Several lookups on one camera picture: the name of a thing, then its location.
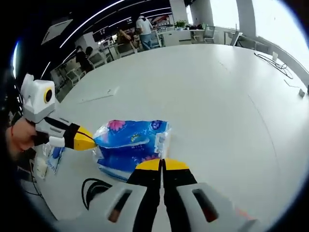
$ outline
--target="human hand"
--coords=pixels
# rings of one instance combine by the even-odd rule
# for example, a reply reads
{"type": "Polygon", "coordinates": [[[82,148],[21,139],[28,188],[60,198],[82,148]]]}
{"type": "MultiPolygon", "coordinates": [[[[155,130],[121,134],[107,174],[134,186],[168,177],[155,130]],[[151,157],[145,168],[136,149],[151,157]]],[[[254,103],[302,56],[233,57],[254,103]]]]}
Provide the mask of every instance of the human hand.
{"type": "Polygon", "coordinates": [[[127,39],[127,40],[131,40],[131,36],[126,35],[126,39],[127,39]]]}
{"type": "Polygon", "coordinates": [[[18,154],[34,146],[33,135],[36,135],[35,126],[24,118],[20,118],[12,127],[6,130],[6,140],[9,153],[15,160],[18,154]]]}

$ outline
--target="jeans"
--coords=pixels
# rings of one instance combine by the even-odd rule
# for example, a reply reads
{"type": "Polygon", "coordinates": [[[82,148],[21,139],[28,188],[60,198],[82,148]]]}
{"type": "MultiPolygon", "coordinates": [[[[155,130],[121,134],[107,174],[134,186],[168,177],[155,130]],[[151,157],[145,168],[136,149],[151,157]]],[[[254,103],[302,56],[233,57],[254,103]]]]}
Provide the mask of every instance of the jeans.
{"type": "Polygon", "coordinates": [[[151,34],[140,35],[140,41],[145,51],[152,49],[151,34]]]}

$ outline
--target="blue plastic packaging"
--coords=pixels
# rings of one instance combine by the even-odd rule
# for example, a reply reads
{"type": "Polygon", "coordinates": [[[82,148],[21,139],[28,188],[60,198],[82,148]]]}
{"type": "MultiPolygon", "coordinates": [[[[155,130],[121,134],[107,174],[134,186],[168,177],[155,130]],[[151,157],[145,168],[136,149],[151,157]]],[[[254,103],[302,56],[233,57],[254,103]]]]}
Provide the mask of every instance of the blue plastic packaging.
{"type": "Polygon", "coordinates": [[[65,147],[50,146],[49,154],[45,154],[48,157],[46,164],[54,173],[57,172],[57,169],[58,169],[61,157],[62,157],[62,153],[64,152],[64,150],[65,150],[65,147]]]}
{"type": "Polygon", "coordinates": [[[97,160],[100,170],[126,180],[122,172],[130,174],[143,161],[164,158],[169,130],[168,122],[161,120],[110,121],[94,135],[102,154],[97,160]]]}

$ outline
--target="potted plant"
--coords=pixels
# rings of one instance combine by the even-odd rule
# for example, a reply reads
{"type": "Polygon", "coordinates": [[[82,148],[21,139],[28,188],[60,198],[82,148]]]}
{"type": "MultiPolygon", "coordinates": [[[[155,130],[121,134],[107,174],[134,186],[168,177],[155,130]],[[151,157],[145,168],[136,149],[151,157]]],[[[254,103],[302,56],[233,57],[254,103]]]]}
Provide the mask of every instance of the potted plant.
{"type": "Polygon", "coordinates": [[[186,25],[187,25],[187,21],[185,21],[185,20],[178,20],[178,21],[175,23],[175,28],[176,28],[176,29],[182,30],[182,29],[185,28],[186,25]]]}

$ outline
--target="office desk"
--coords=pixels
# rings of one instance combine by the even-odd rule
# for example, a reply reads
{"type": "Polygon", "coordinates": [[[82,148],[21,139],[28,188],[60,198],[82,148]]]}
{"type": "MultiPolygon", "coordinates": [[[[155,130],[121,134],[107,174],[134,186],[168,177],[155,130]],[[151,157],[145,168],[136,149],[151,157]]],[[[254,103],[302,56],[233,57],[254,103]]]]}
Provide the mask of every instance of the office desk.
{"type": "MultiPolygon", "coordinates": [[[[271,224],[307,175],[309,98],[300,98],[299,88],[284,81],[307,91],[292,71],[294,80],[253,53],[196,44],[118,59],[89,72],[59,112],[91,132],[112,119],[169,121],[169,156],[186,162],[197,181],[271,224]],[[79,104],[111,87],[119,87],[115,96],[79,104]]],[[[81,186],[89,177],[116,182],[100,173],[91,151],[67,149],[56,175],[37,178],[57,219],[86,211],[81,186]]],[[[155,226],[163,227],[166,217],[157,217],[155,226]]]]}
{"type": "Polygon", "coordinates": [[[203,38],[205,30],[194,29],[194,30],[170,30],[170,31],[162,31],[158,32],[158,35],[175,35],[178,37],[179,41],[188,41],[192,39],[192,34],[200,34],[201,38],[203,38]]]}

